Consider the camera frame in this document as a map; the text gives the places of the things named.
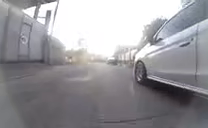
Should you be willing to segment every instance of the asphalt road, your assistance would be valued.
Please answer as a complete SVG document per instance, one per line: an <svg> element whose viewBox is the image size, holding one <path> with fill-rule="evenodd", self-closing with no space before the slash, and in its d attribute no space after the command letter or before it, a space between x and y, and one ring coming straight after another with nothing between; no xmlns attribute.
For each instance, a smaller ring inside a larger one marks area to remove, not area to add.
<svg viewBox="0 0 208 128"><path fill-rule="evenodd" d="M208 100L126 67L57 66L0 82L0 128L208 128Z"/></svg>

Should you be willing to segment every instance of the car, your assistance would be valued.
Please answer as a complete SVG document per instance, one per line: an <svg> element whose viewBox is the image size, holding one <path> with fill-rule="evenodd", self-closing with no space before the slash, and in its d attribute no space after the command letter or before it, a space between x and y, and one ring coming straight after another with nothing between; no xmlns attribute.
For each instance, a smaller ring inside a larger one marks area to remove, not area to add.
<svg viewBox="0 0 208 128"><path fill-rule="evenodd" d="M136 54L134 78L208 96L208 0L193 0L158 30Z"/></svg>
<svg viewBox="0 0 208 128"><path fill-rule="evenodd" d="M107 59L107 64L117 65L117 59L115 57L109 57Z"/></svg>

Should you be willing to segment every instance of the tire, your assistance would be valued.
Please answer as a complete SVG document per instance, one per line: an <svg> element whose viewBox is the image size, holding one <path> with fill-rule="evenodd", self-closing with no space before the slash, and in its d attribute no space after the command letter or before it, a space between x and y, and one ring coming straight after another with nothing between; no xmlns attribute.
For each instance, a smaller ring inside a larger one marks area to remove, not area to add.
<svg viewBox="0 0 208 128"><path fill-rule="evenodd" d="M147 83L147 72L143 62L138 61L134 66L134 79L139 84Z"/></svg>

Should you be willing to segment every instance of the bright sky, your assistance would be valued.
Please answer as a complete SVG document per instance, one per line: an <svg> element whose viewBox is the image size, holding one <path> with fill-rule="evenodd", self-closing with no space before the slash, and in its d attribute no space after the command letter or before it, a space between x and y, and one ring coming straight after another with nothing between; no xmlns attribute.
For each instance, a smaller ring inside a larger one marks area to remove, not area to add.
<svg viewBox="0 0 208 128"><path fill-rule="evenodd" d="M136 45L153 19L171 17L181 0L60 0L54 36L67 49L83 38L92 53L111 55L117 45ZM42 7L54 9L55 3Z"/></svg>

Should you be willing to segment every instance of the tree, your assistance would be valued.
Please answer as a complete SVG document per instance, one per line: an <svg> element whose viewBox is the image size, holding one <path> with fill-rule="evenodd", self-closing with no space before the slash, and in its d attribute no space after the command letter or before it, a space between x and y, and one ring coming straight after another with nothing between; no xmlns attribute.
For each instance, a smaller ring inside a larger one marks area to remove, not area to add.
<svg viewBox="0 0 208 128"><path fill-rule="evenodd" d="M150 24L145 25L143 30L143 37L139 42L138 49L144 47L148 42L152 42L154 39L154 35L166 21L167 19L157 18L153 20Z"/></svg>

